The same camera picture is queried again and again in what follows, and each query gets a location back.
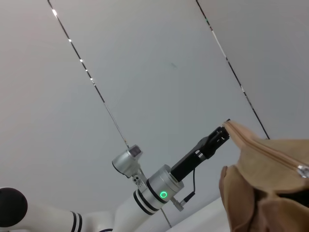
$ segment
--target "brown cloth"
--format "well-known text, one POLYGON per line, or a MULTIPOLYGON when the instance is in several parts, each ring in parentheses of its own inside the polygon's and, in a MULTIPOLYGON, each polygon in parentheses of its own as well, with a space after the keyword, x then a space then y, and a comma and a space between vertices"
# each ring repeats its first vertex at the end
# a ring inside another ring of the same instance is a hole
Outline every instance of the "brown cloth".
POLYGON ((241 149, 224 167, 220 194, 232 232, 309 232, 309 140, 263 140, 246 127, 224 127, 241 149))

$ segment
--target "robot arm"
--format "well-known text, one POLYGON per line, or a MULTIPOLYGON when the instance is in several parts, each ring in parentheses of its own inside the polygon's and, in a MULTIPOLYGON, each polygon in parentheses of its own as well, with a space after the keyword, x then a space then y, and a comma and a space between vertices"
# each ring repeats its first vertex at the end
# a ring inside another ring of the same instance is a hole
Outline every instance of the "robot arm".
POLYGON ((133 232, 169 200, 181 211, 184 204, 180 204, 174 196, 184 187, 182 180, 228 139, 225 128, 218 127, 172 168, 164 165, 149 179, 138 163, 141 149, 137 145, 130 147, 112 164, 118 172, 132 178, 138 189, 117 208, 114 215, 110 212, 81 215, 29 203, 18 190, 0 188, 0 231, 133 232))

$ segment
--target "ceiling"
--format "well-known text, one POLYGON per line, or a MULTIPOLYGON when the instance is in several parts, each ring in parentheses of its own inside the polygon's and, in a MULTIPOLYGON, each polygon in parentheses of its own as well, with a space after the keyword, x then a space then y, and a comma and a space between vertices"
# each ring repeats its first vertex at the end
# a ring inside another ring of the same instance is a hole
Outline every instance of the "ceiling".
MULTIPOLYGON (((265 137, 194 1, 52 0, 68 35, 149 177, 232 118, 265 137)), ((47 1, 0 1, 0 184, 81 213, 133 193, 112 159, 126 149, 47 1)), ((219 197, 227 142, 196 173, 197 194, 172 225, 219 197)), ((176 196, 192 191, 192 176, 176 196)), ((140 231, 169 228, 161 212, 140 231)))
POLYGON ((270 138, 307 138, 309 1, 198 1, 270 138))

